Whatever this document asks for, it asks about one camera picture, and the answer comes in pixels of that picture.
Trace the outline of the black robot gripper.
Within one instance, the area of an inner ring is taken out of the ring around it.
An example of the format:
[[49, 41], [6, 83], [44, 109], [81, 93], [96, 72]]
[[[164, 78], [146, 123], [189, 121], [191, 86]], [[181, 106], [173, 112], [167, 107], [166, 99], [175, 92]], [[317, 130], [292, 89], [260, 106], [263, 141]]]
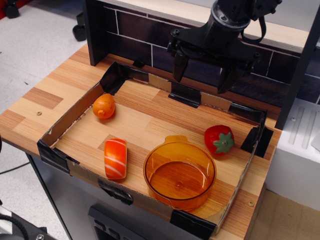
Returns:
[[239, 39], [251, 16], [250, 4], [214, 4], [203, 26], [172, 29], [167, 50], [174, 58], [175, 81], [182, 80], [190, 59], [221, 67], [218, 94], [225, 94], [239, 79], [248, 76], [249, 69], [262, 58]]

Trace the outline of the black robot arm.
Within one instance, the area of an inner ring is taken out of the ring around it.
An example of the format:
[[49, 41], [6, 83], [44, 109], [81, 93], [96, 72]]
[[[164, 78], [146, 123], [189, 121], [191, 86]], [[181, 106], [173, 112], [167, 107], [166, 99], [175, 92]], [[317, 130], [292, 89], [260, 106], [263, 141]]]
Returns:
[[203, 26], [175, 28], [167, 51], [174, 58], [173, 78], [180, 82], [190, 59], [221, 68], [217, 92], [226, 93], [250, 74], [260, 53], [248, 44], [266, 35], [265, 15], [274, 14], [279, 0], [216, 0]]

